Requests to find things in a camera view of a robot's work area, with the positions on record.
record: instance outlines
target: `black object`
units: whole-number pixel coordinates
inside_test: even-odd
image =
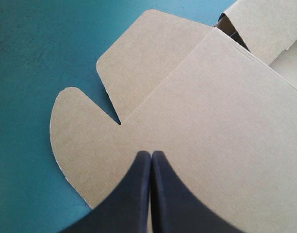
[[[242,233],[188,190],[162,151],[153,153],[150,185],[155,233]]]
[[[61,233],[146,233],[150,154],[140,151],[113,192]]]
[[[146,233],[151,193],[154,233],[243,233],[199,201],[162,151],[140,151],[113,192],[61,233]]]

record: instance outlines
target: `green table surface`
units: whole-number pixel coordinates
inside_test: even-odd
[[[50,147],[68,86],[117,116],[97,59],[147,9],[214,25],[234,0],[0,0],[0,233],[57,232],[90,211]]]

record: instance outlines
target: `flattened cardboard box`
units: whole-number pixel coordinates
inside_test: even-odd
[[[59,166],[90,206],[138,150],[163,150],[195,196],[239,229],[297,232],[297,90],[286,80],[218,28],[156,10],[97,70],[121,125],[67,88],[50,127]]]

